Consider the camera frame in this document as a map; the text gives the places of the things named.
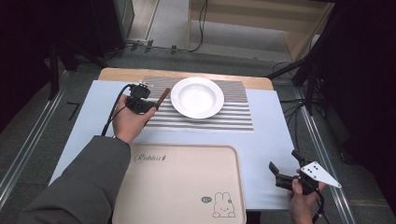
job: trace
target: striped placemat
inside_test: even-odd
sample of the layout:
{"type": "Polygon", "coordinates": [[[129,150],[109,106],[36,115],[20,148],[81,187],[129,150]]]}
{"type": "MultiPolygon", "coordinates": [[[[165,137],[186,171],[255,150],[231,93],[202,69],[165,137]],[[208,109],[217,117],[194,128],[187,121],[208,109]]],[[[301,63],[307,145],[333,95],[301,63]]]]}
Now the striped placemat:
{"type": "MultiPolygon", "coordinates": [[[[146,77],[151,90],[148,100],[157,102],[166,88],[172,89],[182,78],[146,77]]],[[[224,93],[224,106],[220,112],[207,119],[191,119],[178,113],[172,105],[170,94],[145,129],[192,131],[211,133],[253,133],[248,98],[240,81],[213,80],[224,93]]]]}

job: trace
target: white plate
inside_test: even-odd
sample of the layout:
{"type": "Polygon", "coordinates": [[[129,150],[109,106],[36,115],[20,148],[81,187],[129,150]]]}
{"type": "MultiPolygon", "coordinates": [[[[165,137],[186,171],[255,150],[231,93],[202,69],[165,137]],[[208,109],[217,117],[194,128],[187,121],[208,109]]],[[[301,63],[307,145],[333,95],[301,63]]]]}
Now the white plate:
{"type": "Polygon", "coordinates": [[[192,119],[206,119],[221,110],[224,94],[216,83],[207,78],[187,77],[174,86],[171,101],[180,114],[192,119]]]}

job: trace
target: black cable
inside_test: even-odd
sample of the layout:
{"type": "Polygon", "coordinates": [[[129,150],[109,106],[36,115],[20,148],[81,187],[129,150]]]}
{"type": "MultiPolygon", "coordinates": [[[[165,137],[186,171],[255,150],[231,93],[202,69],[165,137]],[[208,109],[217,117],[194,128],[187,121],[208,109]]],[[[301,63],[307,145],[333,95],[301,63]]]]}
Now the black cable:
{"type": "Polygon", "coordinates": [[[288,122],[287,122],[287,125],[289,126],[289,123],[290,123],[290,120],[291,120],[291,118],[293,117],[293,115],[295,114],[295,113],[297,113],[297,111],[300,109],[300,107],[301,107],[301,104],[298,104],[297,106],[295,106],[295,108],[294,108],[294,110],[290,113],[290,114],[288,114],[285,118],[289,118],[288,119],[288,122]]]}
{"type": "MultiPolygon", "coordinates": [[[[286,114],[286,112],[294,109],[295,107],[297,107],[299,104],[292,106],[291,108],[288,108],[287,110],[283,111],[284,114],[286,114]]],[[[290,114],[288,114],[287,116],[285,116],[285,119],[290,117],[293,113],[291,112],[290,114]]]]}
{"type": "Polygon", "coordinates": [[[121,112],[121,110],[125,109],[127,105],[125,105],[123,108],[121,108],[117,113],[111,118],[110,122],[113,121],[113,119],[121,112]]]}
{"type": "MultiPolygon", "coordinates": [[[[317,199],[317,205],[320,207],[320,200],[319,200],[319,199],[317,199]]],[[[327,219],[325,213],[323,213],[322,216],[324,217],[324,219],[326,220],[326,222],[327,222],[328,224],[330,224],[330,221],[329,221],[329,219],[327,219]]]]}
{"type": "Polygon", "coordinates": [[[323,118],[325,118],[326,117],[326,101],[325,101],[325,97],[321,90],[322,86],[323,86],[323,80],[317,79],[316,85],[314,88],[315,94],[317,95],[317,98],[318,98],[318,104],[316,105],[316,110],[323,118]]]}
{"type": "Polygon", "coordinates": [[[318,211],[315,213],[315,215],[312,217],[312,223],[316,223],[318,218],[321,217],[324,214],[324,197],[323,195],[320,193],[320,190],[317,188],[312,187],[307,181],[305,181],[304,179],[300,178],[299,179],[301,182],[303,182],[303,184],[305,184],[306,186],[308,186],[309,188],[311,188],[318,196],[320,199],[320,206],[318,211]]]}
{"type": "Polygon", "coordinates": [[[200,33],[201,33],[201,38],[200,38],[200,42],[199,42],[198,46],[195,49],[171,49],[171,48],[167,48],[167,47],[145,46],[144,44],[140,44],[140,43],[137,43],[137,44],[129,43],[129,44],[143,46],[146,49],[170,49],[172,51],[195,52],[198,49],[200,49],[202,47],[202,45],[204,44],[204,29],[205,29],[206,12],[207,12],[207,0],[205,0],[204,5],[201,8],[201,12],[200,12],[200,16],[199,16],[199,29],[200,29],[200,33]]]}
{"type": "Polygon", "coordinates": [[[204,44],[204,29],[205,29],[206,12],[207,12],[207,0],[205,0],[204,5],[202,6],[202,9],[201,9],[201,13],[199,15],[199,30],[201,32],[201,40],[200,40],[198,46],[193,50],[189,50],[189,52],[193,52],[193,51],[200,49],[201,46],[204,44]],[[205,9],[204,21],[201,23],[202,13],[203,13],[204,9],[205,9]]]}
{"type": "Polygon", "coordinates": [[[122,90],[120,91],[119,96],[117,97],[117,100],[116,100],[116,102],[114,103],[114,105],[113,105],[113,107],[112,107],[112,109],[111,109],[111,111],[110,111],[110,115],[108,116],[107,123],[105,124],[105,127],[104,127],[103,130],[102,130],[102,136],[105,136],[105,135],[106,135],[106,132],[107,132],[108,126],[109,126],[110,123],[111,123],[111,120],[113,120],[114,117],[118,114],[118,113],[117,113],[117,114],[114,115],[114,117],[113,117],[113,113],[114,113],[114,110],[116,109],[117,103],[119,102],[119,99],[121,98],[123,92],[124,92],[128,87],[131,88],[132,85],[131,85],[131,84],[126,85],[126,86],[124,86],[124,87],[122,88],[122,90]]]}
{"type": "Polygon", "coordinates": [[[285,103],[293,103],[293,102],[296,102],[296,101],[305,102],[306,99],[284,100],[284,101],[279,101],[279,102],[281,104],[285,104],[285,103]]]}
{"type": "Polygon", "coordinates": [[[128,44],[127,44],[127,46],[125,46],[125,48],[123,48],[123,49],[118,49],[118,50],[114,50],[114,51],[111,51],[111,52],[109,52],[108,54],[112,54],[110,57],[108,57],[108,58],[105,58],[104,59],[104,62],[105,61],[108,61],[108,60],[111,60],[112,58],[114,58],[114,56],[116,56],[117,54],[119,54],[120,52],[122,52],[122,51],[124,51],[124,50],[126,50],[126,49],[131,49],[131,48],[133,48],[134,46],[128,46],[128,44]]]}
{"type": "MultiPolygon", "coordinates": [[[[280,65],[280,64],[282,64],[282,63],[291,63],[291,62],[281,62],[281,63],[276,63],[274,66],[273,66],[273,73],[275,72],[275,67],[277,67],[278,65],[280,65]]],[[[289,71],[288,72],[289,73],[289,75],[291,76],[291,77],[294,77],[294,75],[289,71]]]]}
{"type": "Polygon", "coordinates": [[[300,153],[300,146],[298,145],[297,138],[297,112],[294,114],[294,142],[296,143],[296,149],[300,153]]]}

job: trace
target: cable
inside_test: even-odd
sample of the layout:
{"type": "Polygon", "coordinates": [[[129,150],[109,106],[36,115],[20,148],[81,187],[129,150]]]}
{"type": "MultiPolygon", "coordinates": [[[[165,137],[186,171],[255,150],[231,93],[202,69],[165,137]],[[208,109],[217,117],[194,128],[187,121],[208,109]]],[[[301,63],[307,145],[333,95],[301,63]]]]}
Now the cable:
{"type": "Polygon", "coordinates": [[[296,143],[296,149],[300,153],[300,146],[297,138],[297,112],[294,114],[294,142],[296,143]]]}
{"type": "Polygon", "coordinates": [[[285,104],[285,103],[293,103],[293,102],[305,102],[305,99],[295,99],[295,100],[284,100],[284,101],[279,101],[281,104],[285,104]]]}
{"type": "Polygon", "coordinates": [[[116,56],[116,55],[119,54],[120,52],[122,52],[122,51],[124,51],[124,50],[126,50],[126,49],[131,49],[131,48],[133,48],[133,47],[134,47],[134,46],[128,46],[128,44],[127,44],[127,46],[125,46],[125,48],[123,48],[123,49],[118,49],[118,50],[114,50],[114,51],[109,52],[108,54],[113,54],[113,55],[111,55],[110,57],[104,59],[104,62],[105,62],[105,61],[108,61],[108,60],[111,60],[112,58],[114,58],[114,56],[116,56]]]}
{"type": "Polygon", "coordinates": [[[287,110],[283,111],[283,113],[285,114],[286,112],[288,112],[288,111],[290,111],[290,110],[294,109],[294,108],[295,108],[296,106],[298,106],[298,105],[299,105],[299,104],[292,106],[291,108],[289,108],[289,109],[287,109],[287,110]]]}
{"type": "MultiPolygon", "coordinates": [[[[320,200],[319,200],[319,199],[317,199],[317,205],[320,207],[320,200]]],[[[329,221],[329,219],[327,219],[327,217],[326,217],[324,211],[323,211],[322,216],[324,217],[324,219],[326,220],[326,222],[330,224],[330,221],[329,221]]]]}
{"type": "Polygon", "coordinates": [[[316,223],[318,218],[321,217],[322,215],[324,215],[324,197],[323,195],[320,193],[320,190],[317,188],[312,187],[308,182],[306,182],[304,179],[300,178],[299,179],[301,182],[303,182],[303,184],[305,184],[306,186],[308,186],[309,188],[311,188],[320,198],[320,206],[318,211],[315,213],[315,215],[312,217],[312,223],[316,223]]]}
{"type": "MultiPolygon", "coordinates": [[[[282,64],[282,63],[291,63],[291,64],[294,64],[293,62],[281,62],[281,63],[276,63],[276,64],[273,66],[273,73],[275,72],[275,67],[277,67],[278,65],[280,65],[280,64],[282,64]]],[[[294,75],[293,75],[290,71],[289,71],[288,73],[289,73],[289,75],[290,75],[291,77],[294,77],[294,75]]]]}
{"type": "Polygon", "coordinates": [[[118,113],[120,113],[120,111],[121,111],[123,108],[125,108],[125,107],[123,107],[123,108],[122,108],[119,112],[117,112],[117,114],[115,114],[114,117],[113,117],[113,113],[114,113],[114,110],[116,109],[117,103],[119,102],[119,99],[121,98],[123,92],[124,92],[128,87],[131,88],[132,85],[131,85],[131,84],[126,85],[126,86],[124,86],[124,87],[122,88],[122,90],[120,91],[119,96],[117,97],[117,100],[116,100],[116,102],[114,103],[113,108],[112,108],[111,111],[110,111],[110,115],[108,116],[108,119],[107,119],[107,122],[106,122],[106,124],[105,124],[105,127],[104,127],[103,130],[102,130],[102,136],[105,136],[105,135],[106,135],[106,132],[107,132],[108,126],[109,126],[110,123],[111,123],[111,120],[113,120],[113,119],[116,117],[116,115],[118,115],[118,113]]]}
{"type": "Polygon", "coordinates": [[[186,51],[186,52],[195,52],[202,47],[204,44],[204,29],[205,29],[205,20],[206,20],[206,12],[207,12],[207,0],[205,0],[204,5],[201,8],[200,16],[199,16],[199,29],[201,33],[201,38],[198,46],[195,49],[171,49],[167,47],[156,47],[156,46],[145,46],[141,43],[127,43],[127,44],[134,44],[137,46],[143,46],[146,49],[170,49],[172,51],[186,51]]]}

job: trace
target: tripod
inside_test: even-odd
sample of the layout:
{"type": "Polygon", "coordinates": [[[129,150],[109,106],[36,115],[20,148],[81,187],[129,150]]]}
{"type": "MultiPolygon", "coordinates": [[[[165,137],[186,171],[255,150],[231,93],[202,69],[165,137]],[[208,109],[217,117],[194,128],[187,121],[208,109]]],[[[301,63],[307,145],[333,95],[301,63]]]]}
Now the tripod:
{"type": "Polygon", "coordinates": [[[81,48],[80,46],[76,45],[68,39],[64,38],[54,41],[50,48],[49,56],[49,71],[51,84],[49,100],[52,100],[59,90],[58,56],[64,63],[64,67],[66,68],[66,70],[76,71],[78,68],[78,61],[76,60],[74,53],[84,56],[86,59],[90,60],[92,63],[95,63],[100,68],[107,67],[105,63],[101,62],[95,56],[91,55],[87,50],[81,48]]]}
{"type": "Polygon", "coordinates": [[[339,6],[339,4],[337,3],[332,10],[330,18],[326,23],[322,34],[320,35],[317,43],[312,47],[312,49],[309,50],[309,52],[296,63],[288,65],[268,76],[265,76],[269,79],[274,79],[285,73],[288,73],[293,69],[299,68],[296,75],[292,79],[292,84],[294,86],[302,86],[303,83],[308,80],[305,101],[303,104],[306,106],[306,109],[310,116],[313,115],[311,105],[314,97],[315,82],[318,78],[318,62],[320,60],[320,53],[322,53],[323,49],[326,47],[326,45],[330,43],[329,41],[331,41],[331,39],[334,37],[338,22],[343,19],[343,16],[347,11],[347,7],[351,5],[352,3],[349,3],[348,5],[346,5],[346,7],[344,7],[343,5],[339,6]]]}

